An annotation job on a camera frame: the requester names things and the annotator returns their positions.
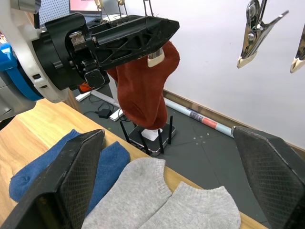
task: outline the gray sock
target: gray sock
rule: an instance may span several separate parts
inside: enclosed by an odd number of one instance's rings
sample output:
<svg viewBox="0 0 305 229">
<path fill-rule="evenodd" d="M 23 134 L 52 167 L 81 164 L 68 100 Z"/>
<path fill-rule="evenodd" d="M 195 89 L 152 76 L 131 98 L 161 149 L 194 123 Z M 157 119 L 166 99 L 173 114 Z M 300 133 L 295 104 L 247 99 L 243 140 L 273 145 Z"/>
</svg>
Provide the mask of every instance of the gray sock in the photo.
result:
<svg viewBox="0 0 305 229">
<path fill-rule="evenodd" d="M 140 158 L 87 216 L 82 229 L 138 229 L 172 195 L 164 180 L 165 160 Z"/>
<path fill-rule="evenodd" d="M 240 225 L 238 208 L 224 187 L 201 190 L 181 182 L 140 229 L 239 229 Z"/>
</svg>

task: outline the blue sock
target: blue sock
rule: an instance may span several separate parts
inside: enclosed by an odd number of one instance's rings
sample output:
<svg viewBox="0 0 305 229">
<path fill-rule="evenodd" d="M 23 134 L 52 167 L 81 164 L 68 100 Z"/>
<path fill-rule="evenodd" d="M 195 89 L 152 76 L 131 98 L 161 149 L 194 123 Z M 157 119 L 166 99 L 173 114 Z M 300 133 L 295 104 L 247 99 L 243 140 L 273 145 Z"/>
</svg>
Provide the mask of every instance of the blue sock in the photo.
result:
<svg viewBox="0 0 305 229">
<path fill-rule="evenodd" d="M 14 175 L 10 180 L 10 197 L 16 202 L 19 202 L 35 178 L 55 160 L 66 142 L 79 134 L 77 131 L 72 130 L 46 153 L 26 165 Z M 118 142 L 102 150 L 87 215 L 110 190 L 129 162 L 129 153 Z"/>
</svg>

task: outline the sock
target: sock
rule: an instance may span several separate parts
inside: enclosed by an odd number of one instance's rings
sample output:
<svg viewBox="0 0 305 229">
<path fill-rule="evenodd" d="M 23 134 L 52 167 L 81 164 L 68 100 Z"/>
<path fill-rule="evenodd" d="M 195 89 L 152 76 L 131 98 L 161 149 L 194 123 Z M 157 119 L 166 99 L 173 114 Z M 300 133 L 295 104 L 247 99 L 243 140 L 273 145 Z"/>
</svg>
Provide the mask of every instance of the sock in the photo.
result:
<svg viewBox="0 0 305 229">
<path fill-rule="evenodd" d="M 149 68 L 147 56 L 108 70 L 118 82 L 118 99 L 124 114 L 134 123 L 147 129 L 164 127 L 167 120 L 163 87 L 180 61 L 171 42 L 163 46 L 165 59 Z"/>
<path fill-rule="evenodd" d="M 140 229 L 239 229 L 240 225 L 238 208 L 224 187 L 201 190 L 181 182 Z"/>
<path fill-rule="evenodd" d="M 16 202 L 19 202 L 36 177 L 55 160 L 66 142 L 79 134 L 80 133 L 75 130 L 72 130 L 50 150 L 26 165 L 14 175 L 10 180 L 10 197 Z M 95 205 L 107 194 L 129 162 L 129 153 L 118 142 L 115 142 L 102 150 L 91 201 L 86 215 L 88 215 Z"/>
<path fill-rule="evenodd" d="M 129 163 L 82 229 L 138 229 L 172 194 L 164 180 L 164 167 L 165 160 L 155 158 Z"/>
</svg>

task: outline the wooden table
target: wooden table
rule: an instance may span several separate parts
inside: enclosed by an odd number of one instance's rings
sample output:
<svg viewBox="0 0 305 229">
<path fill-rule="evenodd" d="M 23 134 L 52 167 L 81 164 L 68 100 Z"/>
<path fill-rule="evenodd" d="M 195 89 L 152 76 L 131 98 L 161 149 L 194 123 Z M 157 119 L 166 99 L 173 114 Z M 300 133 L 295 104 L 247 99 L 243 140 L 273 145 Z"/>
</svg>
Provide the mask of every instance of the wooden table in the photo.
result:
<svg viewBox="0 0 305 229">
<path fill-rule="evenodd" d="M 10 178 L 26 164 L 36 159 L 56 144 L 64 135 L 75 129 L 81 133 L 103 128 L 64 103 L 52 104 L 47 100 L 37 102 L 36 107 L 18 115 L 0 132 L 0 225 L 16 203 L 9 197 Z M 119 141 L 131 155 L 131 159 L 147 156 L 108 130 L 106 145 Z M 200 188 L 193 182 L 165 169 L 165 181 L 174 191 L 180 181 Z M 263 225 L 241 213 L 242 229 L 265 229 Z"/>
</svg>

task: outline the white wall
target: white wall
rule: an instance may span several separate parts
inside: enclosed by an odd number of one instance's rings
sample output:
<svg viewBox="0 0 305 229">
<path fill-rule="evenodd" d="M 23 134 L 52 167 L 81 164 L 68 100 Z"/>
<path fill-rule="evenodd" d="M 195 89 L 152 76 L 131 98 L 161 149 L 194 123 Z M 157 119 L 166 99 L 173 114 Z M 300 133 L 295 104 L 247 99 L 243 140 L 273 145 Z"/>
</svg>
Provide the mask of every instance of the white wall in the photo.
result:
<svg viewBox="0 0 305 229">
<path fill-rule="evenodd" d="M 249 0 L 151 1 L 155 14 L 180 22 L 172 42 L 181 61 L 165 89 L 305 148 L 305 67 L 289 72 L 305 23 L 304 0 L 268 1 L 265 23 L 290 13 L 242 69 L 236 64 Z M 141 3 L 126 1 L 128 12 L 143 14 Z"/>
</svg>

